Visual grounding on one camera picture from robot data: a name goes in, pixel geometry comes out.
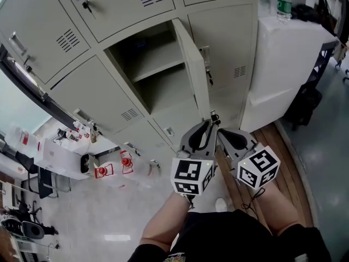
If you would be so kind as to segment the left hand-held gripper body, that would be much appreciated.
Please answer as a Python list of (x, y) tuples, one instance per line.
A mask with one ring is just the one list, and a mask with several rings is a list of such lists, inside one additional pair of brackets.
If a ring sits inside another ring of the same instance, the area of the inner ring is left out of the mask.
[(202, 195), (215, 175), (215, 150), (190, 154), (178, 151), (172, 160), (171, 184), (174, 191), (185, 195)]

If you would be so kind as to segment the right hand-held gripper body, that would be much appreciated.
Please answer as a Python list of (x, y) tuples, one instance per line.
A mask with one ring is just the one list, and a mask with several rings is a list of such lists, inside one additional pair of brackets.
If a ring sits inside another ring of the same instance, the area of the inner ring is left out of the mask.
[(260, 189), (275, 179), (280, 164), (274, 151), (259, 142), (237, 163), (236, 178), (252, 189)]

